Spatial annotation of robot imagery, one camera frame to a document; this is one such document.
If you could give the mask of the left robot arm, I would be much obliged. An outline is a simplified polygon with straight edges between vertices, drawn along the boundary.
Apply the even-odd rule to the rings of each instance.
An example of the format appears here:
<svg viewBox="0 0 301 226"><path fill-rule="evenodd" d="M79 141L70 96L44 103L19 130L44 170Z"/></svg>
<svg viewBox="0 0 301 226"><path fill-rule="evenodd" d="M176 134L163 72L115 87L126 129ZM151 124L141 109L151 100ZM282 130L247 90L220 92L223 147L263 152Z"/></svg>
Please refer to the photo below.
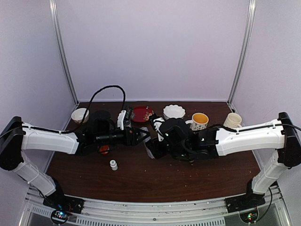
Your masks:
<svg viewBox="0 0 301 226"><path fill-rule="evenodd" d="M32 126L15 116L0 134L0 167L13 171L35 186L57 209L67 206L68 200L53 178L40 172L24 154L25 150L46 150L85 156L98 152L102 146L136 146L148 139L148 129L132 127L125 111L117 122L106 111L90 116L80 130L58 131Z"/></svg>

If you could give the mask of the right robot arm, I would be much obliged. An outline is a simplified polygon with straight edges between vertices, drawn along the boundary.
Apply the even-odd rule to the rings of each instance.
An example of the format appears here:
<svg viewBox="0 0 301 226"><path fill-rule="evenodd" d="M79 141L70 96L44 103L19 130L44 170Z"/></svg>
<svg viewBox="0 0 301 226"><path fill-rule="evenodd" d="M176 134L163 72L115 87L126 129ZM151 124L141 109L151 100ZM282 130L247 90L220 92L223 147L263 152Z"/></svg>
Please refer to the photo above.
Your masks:
<svg viewBox="0 0 301 226"><path fill-rule="evenodd" d="M145 143L150 156L159 159L166 154L183 161L215 159L233 153L254 149L274 149L270 161L250 181L250 188L241 197L241 204L250 208L288 168L301 163L301 142L287 113L269 122L231 129L213 125L193 131L181 118L163 118L152 115L151 125L156 138Z"/></svg>

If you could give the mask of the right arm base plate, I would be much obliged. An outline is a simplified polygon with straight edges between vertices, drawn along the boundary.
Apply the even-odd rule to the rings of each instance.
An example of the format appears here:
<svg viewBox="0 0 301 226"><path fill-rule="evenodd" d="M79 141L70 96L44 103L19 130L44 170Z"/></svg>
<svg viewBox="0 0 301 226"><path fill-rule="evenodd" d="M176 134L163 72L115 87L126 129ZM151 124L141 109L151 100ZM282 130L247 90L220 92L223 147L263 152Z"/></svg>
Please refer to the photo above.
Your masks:
<svg viewBox="0 0 301 226"><path fill-rule="evenodd" d="M265 204L264 194L243 194L225 199L228 213L247 210Z"/></svg>

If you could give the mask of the clear plastic pill organizer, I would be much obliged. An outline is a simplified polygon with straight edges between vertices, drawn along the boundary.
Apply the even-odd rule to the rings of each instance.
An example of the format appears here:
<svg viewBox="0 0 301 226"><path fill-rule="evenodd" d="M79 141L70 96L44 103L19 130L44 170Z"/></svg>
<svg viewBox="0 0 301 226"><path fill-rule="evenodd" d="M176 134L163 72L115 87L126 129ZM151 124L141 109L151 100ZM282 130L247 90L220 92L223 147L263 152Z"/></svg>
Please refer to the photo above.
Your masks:
<svg viewBox="0 0 301 226"><path fill-rule="evenodd" d="M150 138L150 133L149 133L149 130L147 127L141 127L140 128L142 130L142 136L146 136L146 138L143 140L143 144L144 144L144 147L146 149L146 152L147 152L147 155L151 158L151 159L154 159L154 156L153 154L151 153L150 149L147 147L146 143L151 139Z"/></svg>

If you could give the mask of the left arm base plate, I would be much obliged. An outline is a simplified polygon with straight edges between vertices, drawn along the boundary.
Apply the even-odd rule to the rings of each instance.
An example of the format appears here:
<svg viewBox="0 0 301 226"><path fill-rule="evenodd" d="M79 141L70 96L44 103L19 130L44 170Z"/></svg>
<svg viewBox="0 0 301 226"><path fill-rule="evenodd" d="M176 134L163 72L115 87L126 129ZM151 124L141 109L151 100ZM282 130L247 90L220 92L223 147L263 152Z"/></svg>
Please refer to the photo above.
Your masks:
<svg viewBox="0 0 301 226"><path fill-rule="evenodd" d="M84 200L81 198L65 196L56 191L53 194L44 197L43 205L56 210L63 210L68 213L80 214L84 206Z"/></svg>

